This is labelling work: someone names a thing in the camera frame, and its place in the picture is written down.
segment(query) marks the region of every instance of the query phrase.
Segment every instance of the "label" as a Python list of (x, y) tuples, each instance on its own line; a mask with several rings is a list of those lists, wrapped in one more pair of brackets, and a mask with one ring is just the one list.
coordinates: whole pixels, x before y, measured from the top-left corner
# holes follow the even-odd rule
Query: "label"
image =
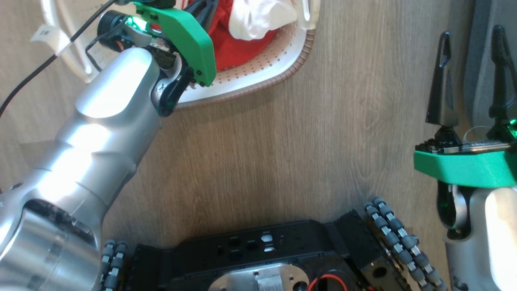
[(61, 28), (43, 24), (31, 38), (31, 41), (42, 41), (49, 45), (57, 56), (71, 45), (70, 39)]

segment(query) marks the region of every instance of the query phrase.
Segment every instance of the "wood grain surface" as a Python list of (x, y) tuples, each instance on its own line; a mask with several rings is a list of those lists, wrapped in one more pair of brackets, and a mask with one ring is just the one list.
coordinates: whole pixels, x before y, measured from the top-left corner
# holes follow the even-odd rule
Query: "wood grain surface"
[[(51, 52), (29, 42), (43, 22), (37, 0), (3, 6), (5, 97)], [(327, 222), (379, 195), (447, 277), (436, 181), (414, 171), (413, 150), (436, 131), (424, 114), (446, 29), (461, 105), (472, 7), (469, 0), (322, 0), (314, 49), (292, 79), (163, 120), (108, 212), (105, 236), (171, 247), (294, 220)], [(0, 120), (1, 188), (23, 180), (83, 88), (58, 60), (17, 96)]]

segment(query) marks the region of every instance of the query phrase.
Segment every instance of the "metal plate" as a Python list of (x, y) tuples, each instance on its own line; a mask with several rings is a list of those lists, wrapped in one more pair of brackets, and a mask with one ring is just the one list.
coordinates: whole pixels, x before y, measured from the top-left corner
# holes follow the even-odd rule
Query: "metal plate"
[(309, 278), (302, 269), (273, 264), (227, 273), (215, 280), (208, 291), (291, 291), (298, 282), (309, 285)]

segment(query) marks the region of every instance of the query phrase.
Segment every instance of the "hole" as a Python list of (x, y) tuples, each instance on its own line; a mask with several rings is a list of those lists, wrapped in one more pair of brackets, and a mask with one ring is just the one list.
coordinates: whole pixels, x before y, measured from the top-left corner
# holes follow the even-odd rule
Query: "hole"
[(264, 234), (260, 239), (263, 242), (270, 242), (270, 241), (273, 241), (273, 236), (270, 234)]
[(377, 269), (373, 270), (373, 277), (374, 278), (382, 278), (388, 273), (388, 270), (384, 267), (378, 267)]
[(253, 252), (253, 251), (256, 251), (259, 249), (259, 244), (256, 243), (254, 240), (252, 241), (249, 241), (247, 244), (246, 244), (246, 250), (250, 251), (250, 252)]
[(224, 255), (224, 248), (222, 246), (217, 247), (217, 255), (218, 256)]
[(231, 261), (237, 261), (237, 260), (240, 260), (242, 259), (243, 255), (240, 253), (240, 251), (232, 251), (229, 255), (228, 255), (228, 259), (230, 259)]
[(304, 281), (296, 282), (293, 286), (293, 291), (307, 291), (307, 283)]
[(239, 245), (240, 245), (240, 239), (238, 237), (232, 237), (228, 241), (228, 246), (231, 247), (231, 248), (235, 248), (235, 247), (237, 247)]

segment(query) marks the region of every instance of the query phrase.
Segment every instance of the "laundry basket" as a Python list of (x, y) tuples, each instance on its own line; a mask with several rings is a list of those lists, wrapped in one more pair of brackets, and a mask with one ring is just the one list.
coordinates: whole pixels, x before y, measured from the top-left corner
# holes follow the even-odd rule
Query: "laundry basket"
[[(72, 34), (106, 0), (41, 0), (41, 9), (49, 25), (61, 27)], [(236, 98), (287, 80), (303, 65), (314, 43), (320, 0), (292, 0), (298, 11), (298, 20), (279, 29), (276, 36), (257, 57), (249, 62), (217, 73), (211, 86), (195, 85), (181, 96), (178, 107), (187, 107), (224, 99)], [(132, 4), (112, 6), (111, 9), (135, 15)], [(96, 37), (94, 22), (72, 46), (62, 54), (70, 69), (89, 83), (97, 75), (84, 53), (86, 45)], [(105, 67), (117, 53), (96, 44), (91, 55), (100, 67)]]

